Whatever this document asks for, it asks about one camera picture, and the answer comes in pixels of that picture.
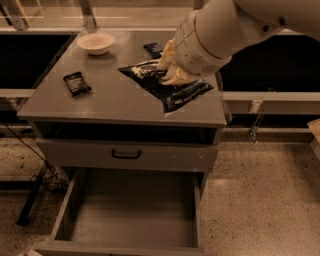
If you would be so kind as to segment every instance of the small bowl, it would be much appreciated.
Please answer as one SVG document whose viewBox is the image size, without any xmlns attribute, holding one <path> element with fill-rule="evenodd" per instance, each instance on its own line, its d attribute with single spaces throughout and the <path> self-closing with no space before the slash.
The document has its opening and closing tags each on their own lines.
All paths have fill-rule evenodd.
<svg viewBox="0 0 320 256">
<path fill-rule="evenodd" d="M 101 55 L 109 51 L 114 43 L 114 37 L 108 33 L 92 33 L 80 37 L 77 44 L 91 55 Z"/>
</svg>

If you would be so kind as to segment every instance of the cable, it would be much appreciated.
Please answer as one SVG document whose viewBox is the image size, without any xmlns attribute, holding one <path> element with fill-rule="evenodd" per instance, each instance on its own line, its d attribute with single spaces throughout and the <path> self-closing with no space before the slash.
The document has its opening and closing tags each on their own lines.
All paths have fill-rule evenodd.
<svg viewBox="0 0 320 256">
<path fill-rule="evenodd" d="M 26 146 L 28 149 L 30 149 L 33 153 L 35 153 L 45 164 L 46 168 L 52 173 L 52 175 L 59 181 L 61 189 L 64 189 L 65 186 L 62 182 L 62 180 L 58 177 L 58 175 L 52 170 L 49 162 L 42 156 L 40 155 L 37 151 L 35 151 L 32 147 L 30 147 L 27 143 L 25 143 L 6 123 L 2 123 L 11 133 L 12 135 L 18 139 L 24 146 Z"/>
</svg>

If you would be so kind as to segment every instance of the gray cabinet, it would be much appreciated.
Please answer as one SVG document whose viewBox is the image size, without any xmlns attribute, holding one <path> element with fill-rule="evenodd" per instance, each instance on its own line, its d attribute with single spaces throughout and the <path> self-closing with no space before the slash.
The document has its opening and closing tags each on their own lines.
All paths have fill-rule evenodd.
<svg viewBox="0 0 320 256">
<path fill-rule="evenodd" d="M 148 60 L 144 42 L 170 31 L 108 31 L 109 54 L 75 42 L 18 113 L 48 161 L 75 169 L 43 255 L 204 255 L 199 202 L 225 126 L 219 91 L 169 116 L 116 70 Z M 72 99 L 62 77 L 82 71 L 93 90 Z M 208 78 L 215 88 L 214 77 Z"/>
</svg>

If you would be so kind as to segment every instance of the open drawer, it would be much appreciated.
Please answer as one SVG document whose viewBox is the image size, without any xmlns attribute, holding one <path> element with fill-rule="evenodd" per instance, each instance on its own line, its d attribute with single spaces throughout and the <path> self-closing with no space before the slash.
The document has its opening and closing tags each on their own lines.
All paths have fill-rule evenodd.
<svg viewBox="0 0 320 256">
<path fill-rule="evenodd" d="M 49 242 L 59 255 L 204 255 L 196 173 L 76 170 Z"/>
<path fill-rule="evenodd" d="M 97 140 L 36 140 L 52 165 L 133 170 L 208 172 L 217 146 Z"/>
</svg>

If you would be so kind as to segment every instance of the drawer handle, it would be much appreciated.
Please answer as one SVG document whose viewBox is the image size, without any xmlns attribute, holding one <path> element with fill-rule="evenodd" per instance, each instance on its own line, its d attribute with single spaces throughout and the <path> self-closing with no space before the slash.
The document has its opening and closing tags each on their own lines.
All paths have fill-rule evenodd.
<svg viewBox="0 0 320 256">
<path fill-rule="evenodd" d="M 135 155 L 128 156 L 124 155 L 123 153 L 116 152 L 115 149 L 112 149 L 112 157 L 113 158 L 118 158 L 118 159 L 138 159 L 141 156 L 141 150 L 138 150 L 138 152 Z"/>
</svg>

